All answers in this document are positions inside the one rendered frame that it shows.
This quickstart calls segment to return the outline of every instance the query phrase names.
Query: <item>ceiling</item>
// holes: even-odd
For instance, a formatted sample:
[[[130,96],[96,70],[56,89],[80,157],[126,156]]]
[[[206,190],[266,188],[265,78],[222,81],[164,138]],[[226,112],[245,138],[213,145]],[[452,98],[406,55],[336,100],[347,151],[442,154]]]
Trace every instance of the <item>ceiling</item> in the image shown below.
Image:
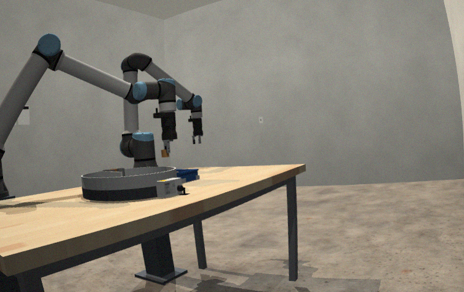
[[[112,4],[122,8],[134,10],[136,12],[154,16],[160,19],[182,14],[189,10],[196,9],[219,0],[178,0],[178,1],[158,1],[158,0],[98,0],[100,2]]]

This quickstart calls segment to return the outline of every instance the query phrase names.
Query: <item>table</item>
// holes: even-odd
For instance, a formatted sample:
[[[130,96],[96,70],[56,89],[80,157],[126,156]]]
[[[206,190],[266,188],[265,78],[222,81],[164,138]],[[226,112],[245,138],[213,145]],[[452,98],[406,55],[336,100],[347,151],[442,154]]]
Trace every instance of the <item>table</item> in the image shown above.
[[[0,292],[43,292],[41,278],[141,244],[149,280],[179,277],[169,233],[194,225],[198,267],[207,267],[201,221],[287,186],[289,280],[297,275],[296,175],[305,164],[198,168],[188,195],[101,202],[80,187],[0,201]],[[145,270],[136,277],[147,276]]]

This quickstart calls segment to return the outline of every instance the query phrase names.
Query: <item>table frame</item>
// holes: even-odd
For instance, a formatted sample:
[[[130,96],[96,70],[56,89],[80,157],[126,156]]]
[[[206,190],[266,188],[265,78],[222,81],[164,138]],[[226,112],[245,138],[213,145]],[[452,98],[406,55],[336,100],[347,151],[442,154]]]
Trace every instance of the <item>table frame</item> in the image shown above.
[[[143,245],[155,238],[159,238],[169,233],[182,229],[189,225],[194,225],[194,238],[196,241],[196,255],[198,257],[198,267],[205,269],[207,267],[207,260],[205,256],[205,246],[203,239],[203,228],[202,220],[225,212],[231,208],[237,207],[250,200],[260,197],[266,193],[269,193],[275,189],[287,186],[287,213],[288,213],[288,250],[289,250],[289,280],[296,281],[298,278],[297,270],[297,184],[296,176],[293,176],[285,181],[274,184],[263,190],[255,192],[246,197],[240,198],[236,201],[230,202],[221,207],[206,211],[196,216],[184,219],[182,221],[169,224],[160,229],[152,230],[143,235],[132,237],[112,245],[98,248],[84,254],[70,257],[61,261],[57,261],[42,267],[27,270],[25,272],[6,276],[0,271],[0,292],[44,292],[43,284],[41,282],[42,277],[60,272],[62,270],[70,269],[72,267],[84,264],[94,259],[102,258],[109,254],[117,253],[124,249],[130,248],[135,245]]]

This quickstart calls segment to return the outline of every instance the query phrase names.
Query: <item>floor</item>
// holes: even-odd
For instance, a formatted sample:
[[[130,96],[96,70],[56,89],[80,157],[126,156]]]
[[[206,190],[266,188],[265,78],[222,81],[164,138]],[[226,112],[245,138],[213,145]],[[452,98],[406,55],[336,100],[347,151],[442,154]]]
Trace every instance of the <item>floor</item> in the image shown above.
[[[298,280],[288,281],[286,188],[170,234],[166,286],[135,278],[140,245],[42,279],[46,292],[464,291],[464,180],[297,187]]]

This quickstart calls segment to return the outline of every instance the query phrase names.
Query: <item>wooden tabletop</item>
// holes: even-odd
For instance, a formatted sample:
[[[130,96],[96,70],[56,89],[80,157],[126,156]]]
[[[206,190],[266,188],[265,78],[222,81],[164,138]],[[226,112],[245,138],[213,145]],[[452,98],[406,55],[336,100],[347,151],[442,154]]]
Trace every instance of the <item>wooden tabletop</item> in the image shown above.
[[[80,187],[0,201],[0,271],[15,275],[120,242],[246,197],[305,164],[198,168],[189,195],[100,202]]]

